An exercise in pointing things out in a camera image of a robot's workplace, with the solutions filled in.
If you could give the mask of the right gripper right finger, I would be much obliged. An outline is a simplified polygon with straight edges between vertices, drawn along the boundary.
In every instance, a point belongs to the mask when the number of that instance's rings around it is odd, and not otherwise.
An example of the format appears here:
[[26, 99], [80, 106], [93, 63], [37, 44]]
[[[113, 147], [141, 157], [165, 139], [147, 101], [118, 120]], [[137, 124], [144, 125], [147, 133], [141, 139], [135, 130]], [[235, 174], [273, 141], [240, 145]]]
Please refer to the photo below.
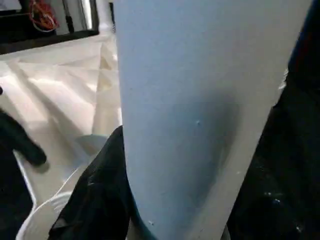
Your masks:
[[320, 93], [286, 85], [271, 109], [227, 228], [233, 240], [320, 237]]

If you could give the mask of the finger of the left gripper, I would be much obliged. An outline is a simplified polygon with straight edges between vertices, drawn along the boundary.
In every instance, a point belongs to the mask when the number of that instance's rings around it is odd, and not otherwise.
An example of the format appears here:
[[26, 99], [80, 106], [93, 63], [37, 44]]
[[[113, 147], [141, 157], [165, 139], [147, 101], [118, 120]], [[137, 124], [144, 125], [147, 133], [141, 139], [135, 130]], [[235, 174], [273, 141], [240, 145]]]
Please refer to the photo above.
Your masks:
[[18, 151], [34, 167], [47, 162], [44, 150], [32, 140], [23, 126], [0, 108], [0, 151]]

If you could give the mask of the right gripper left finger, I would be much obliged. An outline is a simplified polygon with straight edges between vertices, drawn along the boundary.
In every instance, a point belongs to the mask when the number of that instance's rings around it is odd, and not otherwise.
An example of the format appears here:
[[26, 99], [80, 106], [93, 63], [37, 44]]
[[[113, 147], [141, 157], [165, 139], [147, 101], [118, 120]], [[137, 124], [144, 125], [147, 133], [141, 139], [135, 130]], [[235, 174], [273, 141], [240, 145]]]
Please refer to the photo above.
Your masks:
[[119, 126], [80, 176], [48, 238], [124, 240], [132, 208], [123, 127]]

